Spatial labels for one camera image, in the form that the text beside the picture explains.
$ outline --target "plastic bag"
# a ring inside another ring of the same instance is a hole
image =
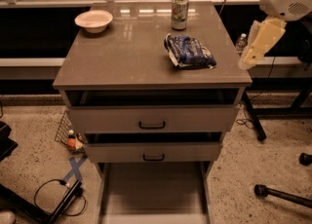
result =
[[[191,69],[204,67],[212,69],[216,66],[211,52],[195,38],[168,34],[164,40],[164,45],[175,66]]]

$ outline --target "drawer front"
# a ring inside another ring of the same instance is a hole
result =
[[[123,145],[86,144],[92,163],[124,162],[195,162],[215,161],[220,152],[218,142],[208,143],[132,143]]]
[[[81,133],[230,131],[237,107],[228,108],[70,108]]]

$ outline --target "speckled floor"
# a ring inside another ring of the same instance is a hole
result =
[[[55,95],[0,96],[0,99],[3,104],[0,121],[12,128],[10,138],[19,145],[10,157],[0,163],[0,183],[33,203],[34,194],[43,183],[51,179],[64,179],[71,170],[69,158],[73,155],[55,142],[65,107],[61,98]],[[253,104],[255,107],[259,104],[276,106],[292,100],[292,94],[263,94]],[[246,119],[243,105],[237,120],[241,119]],[[232,131],[225,136],[223,149],[207,179],[211,222],[312,223],[310,208],[271,196],[260,199],[254,194],[255,184],[265,184],[270,188],[312,199],[312,165],[305,167],[298,162],[302,152],[312,154],[312,120],[261,120],[267,134],[262,143],[256,139],[257,134],[253,129],[239,123],[241,121],[235,123]],[[74,157],[78,161],[81,155]],[[94,223],[96,219],[100,184],[98,171],[88,159],[79,169],[88,202],[87,209],[79,216],[63,216],[58,223],[85,224]],[[74,181],[75,177],[72,176],[69,182]],[[63,188],[57,184],[47,186],[38,196],[38,205],[52,211],[63,194]],[[83,201],[78,200],[70,213],[79,212],[82,206]],[[144,217],[137,223],[151,223],[146,212]],[[195,223],[196,218],[194,216],[192,223]],[[112,218],[104,219],[103,223],[116,223]],[[129,223],[127,218],[118,220],[119,224]],[[32,224],[34,221],[22,214],[17,215],[17,223]]]

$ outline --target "drawer handle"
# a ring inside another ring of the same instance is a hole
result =
[[[148,156],[145,156],[145,154],[143,154],[143,159],[146,162],[162,162],[165,160],[165,154],[162,154],[160,158],[148,158]]]
[[[152,125],[144,125],[141,121],[139,121],[138,126],[143,130],[160,130],[166,126],[166,122],[164,121],[161,126],[152,126]]]

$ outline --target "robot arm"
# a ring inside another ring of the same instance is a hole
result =
[[[285,33],[287,21],[301,19],[312,11],[312,0],[260,0],[259,5],[268,17],[262,23],[253,23],[249,44],[239,61],[242,69],[255,66],[275,46]]]

